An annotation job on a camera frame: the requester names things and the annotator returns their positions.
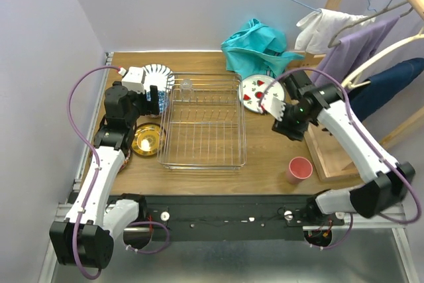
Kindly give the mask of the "blue patterned bowl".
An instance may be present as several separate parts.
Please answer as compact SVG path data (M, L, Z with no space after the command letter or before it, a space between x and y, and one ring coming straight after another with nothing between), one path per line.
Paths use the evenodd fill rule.
M149 106L152 106L152 104L151 104L152 97L151 97L151 93L149 91L146 92L146 100L147 100ZM169 105L168 94L165 91L158 91L159 113L157 115L150 113L150 114L148 114L148 117L151 117L151 118L161 117L163 112L165 112L165 110L168 108L168 105Z

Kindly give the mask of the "clear glass cup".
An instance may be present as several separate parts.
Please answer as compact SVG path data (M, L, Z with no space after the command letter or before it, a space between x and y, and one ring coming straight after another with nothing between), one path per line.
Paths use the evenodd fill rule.
M193 95L193 82L190 79L184 79L180 83L181 101L189 101Z

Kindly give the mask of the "pink plastic cup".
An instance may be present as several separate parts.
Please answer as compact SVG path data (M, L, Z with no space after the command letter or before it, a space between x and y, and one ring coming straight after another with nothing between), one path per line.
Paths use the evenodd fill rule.
M290 184L299 184L308 179L312 173L312 163L308 159L298 156L290 160L286 170L286 178Z

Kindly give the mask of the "wire dish rack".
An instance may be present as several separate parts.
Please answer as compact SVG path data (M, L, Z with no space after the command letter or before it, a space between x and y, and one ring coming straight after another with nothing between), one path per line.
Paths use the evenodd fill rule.
M158 161L169 169L236 170L246 164L241 77L233 72L175 73L161 116L166 141ZM193 82L189 101L180 99L180 83Z

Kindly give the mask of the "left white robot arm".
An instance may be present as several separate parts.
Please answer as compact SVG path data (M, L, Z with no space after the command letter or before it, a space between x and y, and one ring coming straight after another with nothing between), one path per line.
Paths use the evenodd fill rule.
M150 92L148 99L142 80L121 80L105 91L105 115L89 144L92 159L85 182L64 220L50 228L60 264L104 269L124 229L146 221L146 200L141 195L125 194L112 210L105 208L134 140L138 118L159 112L157 87L151 86Z

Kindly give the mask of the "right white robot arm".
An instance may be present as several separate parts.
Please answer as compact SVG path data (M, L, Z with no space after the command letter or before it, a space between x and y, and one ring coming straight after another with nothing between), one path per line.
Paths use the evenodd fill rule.
M367 219L383 216L386 209L401 203L407 194L416 195L411 187L413 166L398 162L364 128L337 80L321 87L307 82L295 105L268 92L258 104L275 118L273 131L292 141L302 141L310 123L324 126L350 156L363 181L362 186L315 194L304 210L308 222L318 225L336 212L357 213Z

